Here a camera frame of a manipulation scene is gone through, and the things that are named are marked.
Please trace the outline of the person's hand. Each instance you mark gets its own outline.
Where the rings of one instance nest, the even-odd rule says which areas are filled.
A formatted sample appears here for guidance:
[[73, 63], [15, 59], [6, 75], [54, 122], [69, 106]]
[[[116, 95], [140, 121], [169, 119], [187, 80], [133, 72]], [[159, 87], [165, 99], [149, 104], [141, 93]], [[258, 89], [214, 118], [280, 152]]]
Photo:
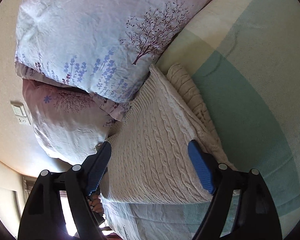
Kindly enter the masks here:
[[99, 214], [104, 213], [104, 208], [103, 208], [100, 196], [98, 196], [96, 194], [91, 195], [89, 197], [88, 204], [94, 212], [99, 213]]

